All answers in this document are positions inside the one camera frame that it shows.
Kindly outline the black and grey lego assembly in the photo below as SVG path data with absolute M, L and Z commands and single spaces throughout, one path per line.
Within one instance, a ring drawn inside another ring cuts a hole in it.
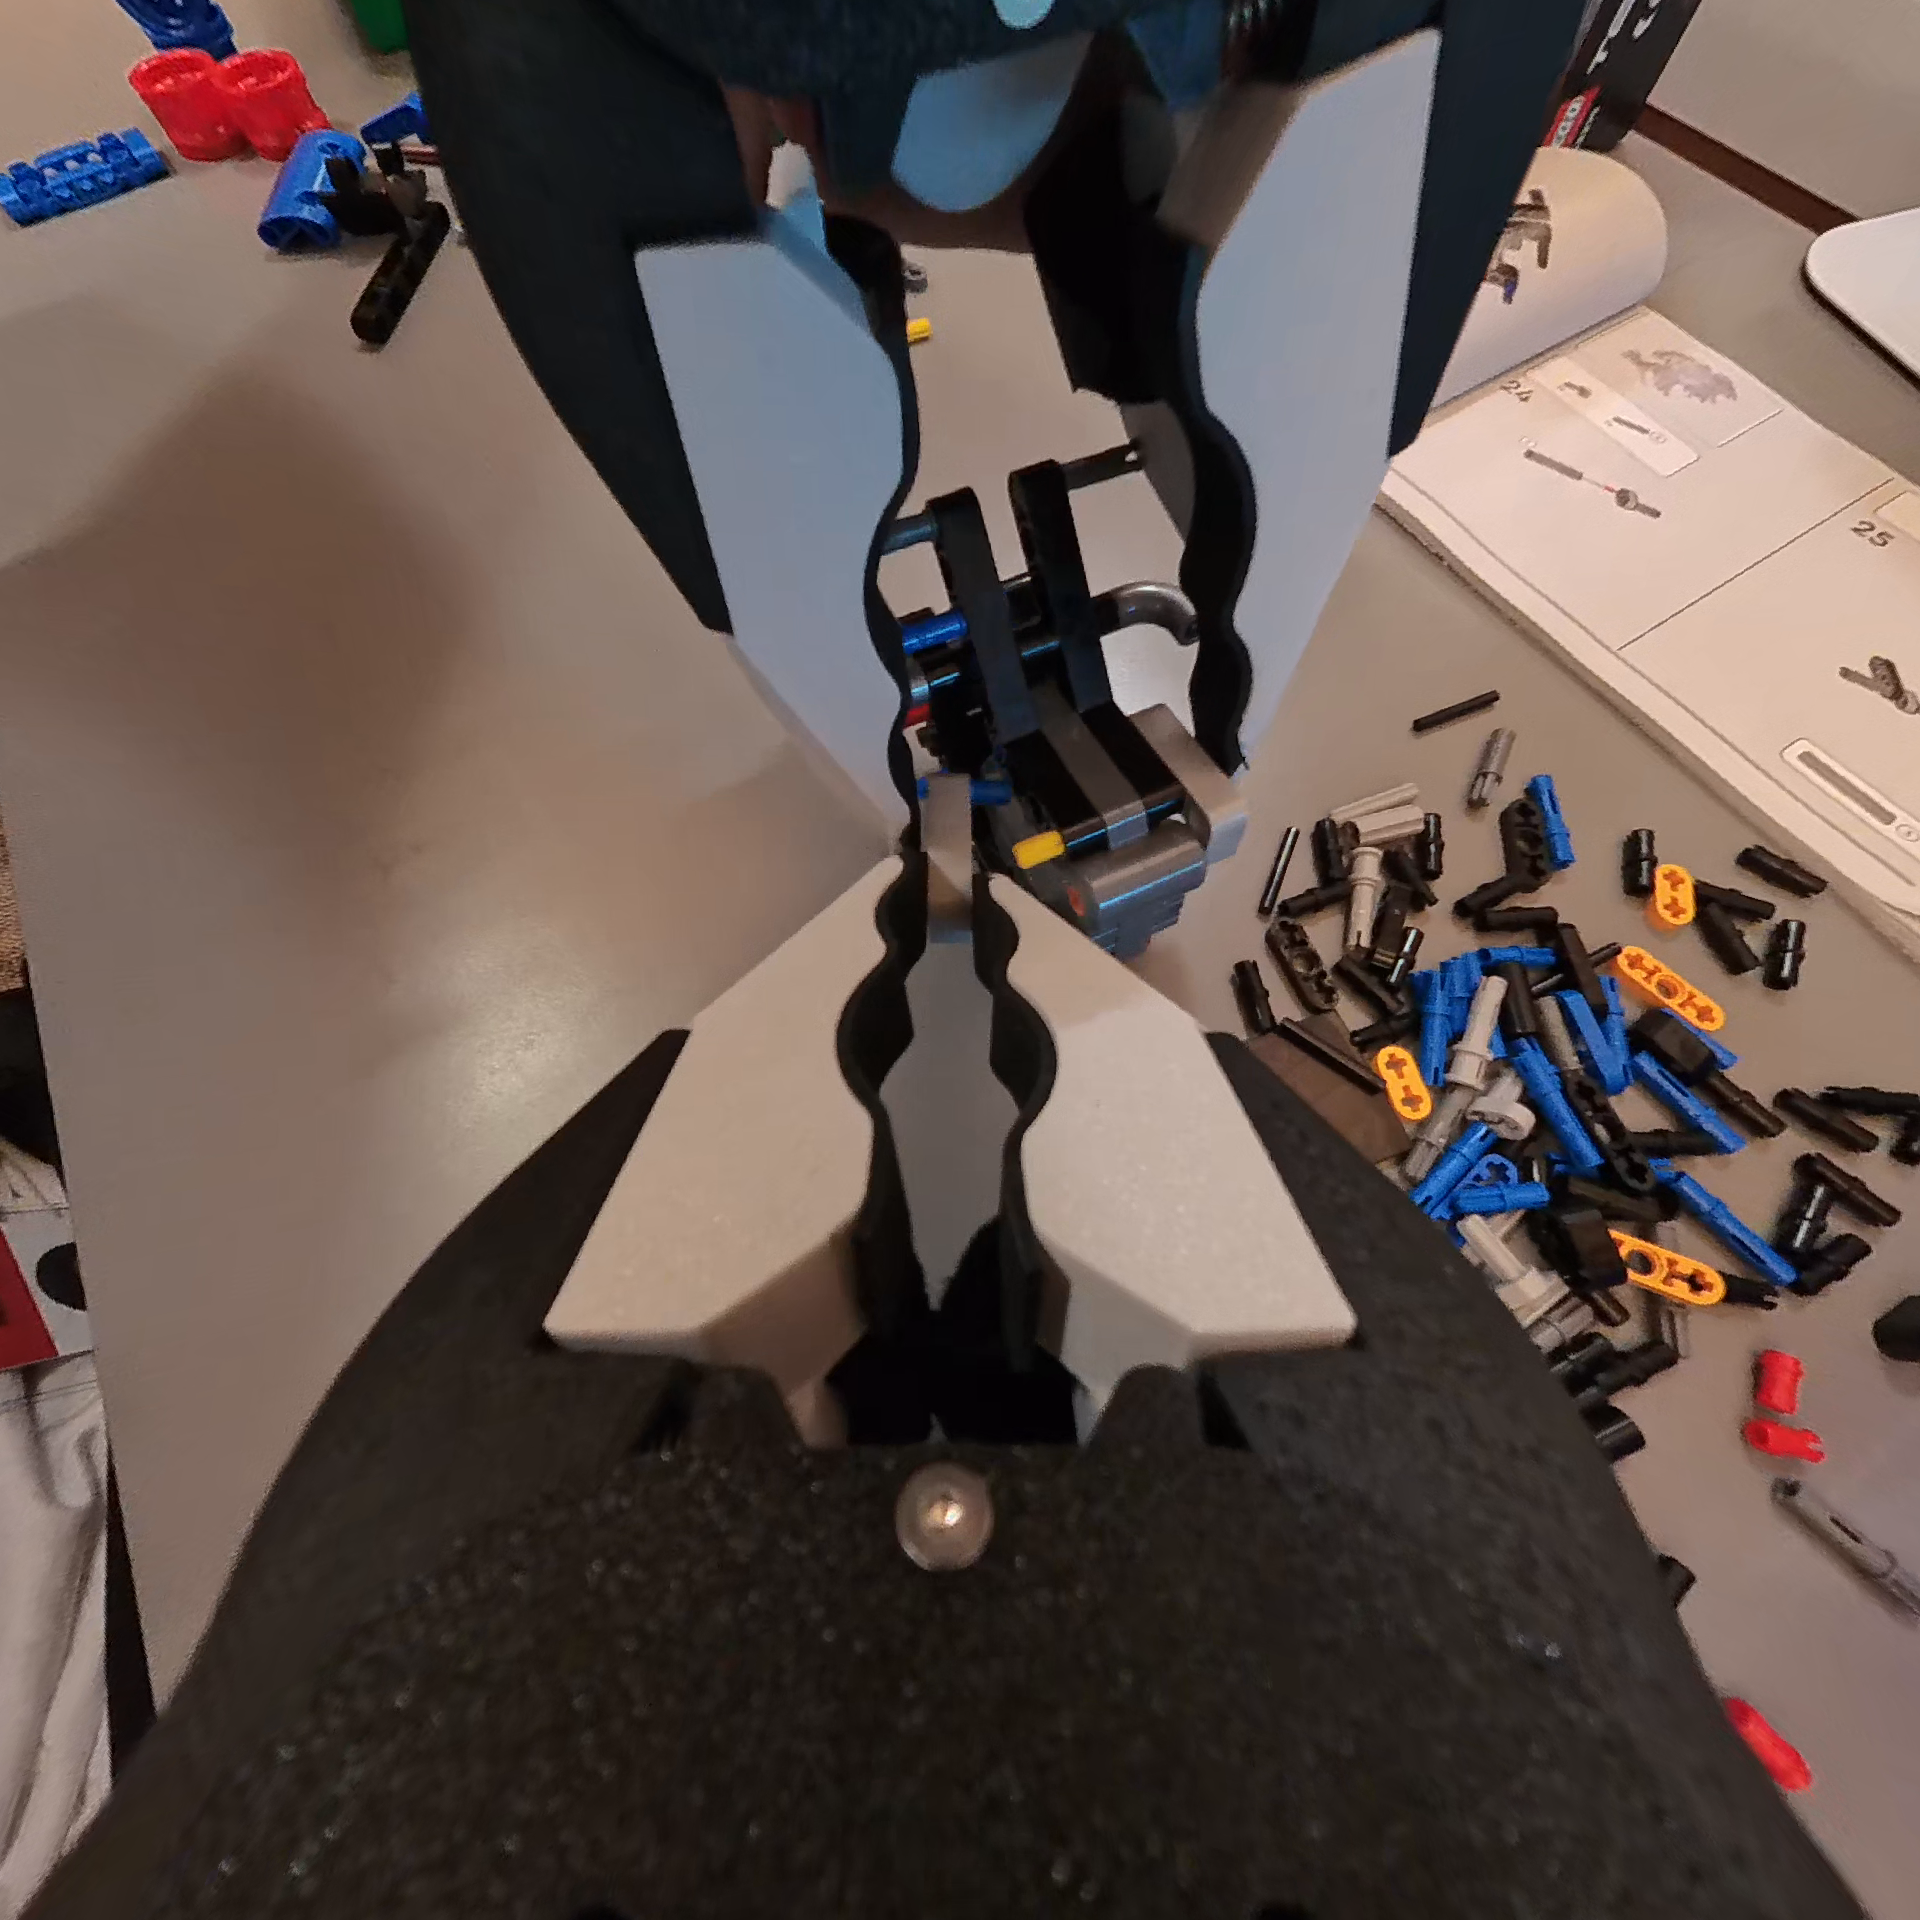
M 861 585 L 896 734 L 959 781 L 975 866 L 1116 963 L 1235 857 L 1256 689 L 1219 582 L 1091 587 L 1077 496 L 1142 471 L 1138 438 L 1012 471 L 1008 579 L 977 496 L 942 495 L 876 527 Z

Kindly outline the red round lego connector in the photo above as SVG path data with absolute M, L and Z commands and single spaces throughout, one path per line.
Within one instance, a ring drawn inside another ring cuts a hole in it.
M 254 157 L 286 163 L 312 133 L 332 133 L 299 60 L 286 50 L 251 49 L 217 60 L 212 79 L 229 133 Z
M 186 163 L 208 165 L 243 148 L 228 118 L 222 65 L 198 47 L 179 47 L 136 60 L 125 75 L 155 129 Z

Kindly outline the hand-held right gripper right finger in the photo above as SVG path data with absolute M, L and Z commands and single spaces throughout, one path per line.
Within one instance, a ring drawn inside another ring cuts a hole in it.
M 1081 1394 L 1343 1347 L 1356 1311 L 1207 1031 L 1010 877 L 973 880 L 971 945 L 1017 1107 L 1001 1220 Z

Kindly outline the black cardboard box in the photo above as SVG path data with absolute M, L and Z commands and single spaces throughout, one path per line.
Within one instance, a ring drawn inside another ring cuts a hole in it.
M 1587 3 L 1543 151 L 1607 154 L 1634 131 L 1702 3 Z

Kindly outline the grey lego axle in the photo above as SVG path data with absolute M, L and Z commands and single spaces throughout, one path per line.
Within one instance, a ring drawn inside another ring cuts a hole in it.
M 1879 1543 L 1872 1541 L 1835 1510 L 1828 1500 L 1811 1492 L 1811 1486 L 1794 1476 L 1776 1476 L 1770 1483 L 1774 1507 L 1785 1514 L 1809 1541 L 1828 1557 L 1846 1566 L 1856 1578 L 1865 1582 L 1884 1603 L 1891 1605 L 1907 1620 L 1918 1620 L 1918 1580 L 1899 1558 Z

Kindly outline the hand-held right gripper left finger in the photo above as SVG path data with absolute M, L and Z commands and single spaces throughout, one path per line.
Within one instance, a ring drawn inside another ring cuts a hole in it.
M 922 948 L 923 863 L 882 858 L 692 1021 L 543 1314 L 553 1347 L 751 1372 L 804 1443 L 845 1441 L 829 1375 L 880 1316 L 855 1228 Z

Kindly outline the red printed card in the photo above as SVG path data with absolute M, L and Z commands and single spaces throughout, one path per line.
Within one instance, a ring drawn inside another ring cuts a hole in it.
M 60 1170 L 2 1142 L 2 1372 L 90 1355 L 77 1237 Z

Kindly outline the open lego instruction booklet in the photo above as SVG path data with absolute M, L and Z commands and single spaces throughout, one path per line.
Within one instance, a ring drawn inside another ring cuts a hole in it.
M 1651 188 L 1541 148 L 1377 506 L 1918 945 L 1916 483 L 1647 306 Z

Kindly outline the blue lego beam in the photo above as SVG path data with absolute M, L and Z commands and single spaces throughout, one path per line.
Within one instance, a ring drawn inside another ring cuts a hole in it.
M 166 181 L 168 159 L 136 129 L 67 143 L 2 167 L 2 214 L 35 229 Z

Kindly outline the pale crumpled cloth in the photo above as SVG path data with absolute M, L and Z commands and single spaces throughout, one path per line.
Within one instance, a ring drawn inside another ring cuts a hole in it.
M 2 1914 L 18 1918 L 112 1780 L 108 1435 L 94 1357 L 2 1376 Z

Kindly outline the pile of small lego pieces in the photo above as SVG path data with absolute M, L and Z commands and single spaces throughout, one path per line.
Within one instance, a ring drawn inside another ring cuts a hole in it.
M 1274 840 L 1248 1041 L 1492 1284 L 1611 1467 L 1692 1323 L 1811 1307 L 1916 1224 L 1916 1074 L 1767 1084 L 1753 1052 L 1740 991 L 1801 1001 L 1841 1066 L 1879 1041 L 1807 991 L 1838 895 L 1807 860 L 1758 842 L 1720 877 L 1649 821 L 1587 829 L 1510 729 L 1452 809 L 1393 781 Z

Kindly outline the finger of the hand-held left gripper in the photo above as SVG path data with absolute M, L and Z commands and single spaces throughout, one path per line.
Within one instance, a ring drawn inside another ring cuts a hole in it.
M 733 661 L 834 795 L 888 848 L 900 684 L 868 618 L 869 562 L 906 481 L 896 360 L 827 249 L 816 193 L 741 238 L 635 255 Z
M 1176 423 L 1194 734 L 1228 774 L 1271 727 L 1388 460 L 1440 33 L 1309 82 L 1222 85 L 1176 160 Z

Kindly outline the white stand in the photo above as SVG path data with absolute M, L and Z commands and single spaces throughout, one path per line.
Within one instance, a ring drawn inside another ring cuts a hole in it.
M 1918 383 L 1916 205 L 1815 235 L 1801 280 L 1826 312 Z

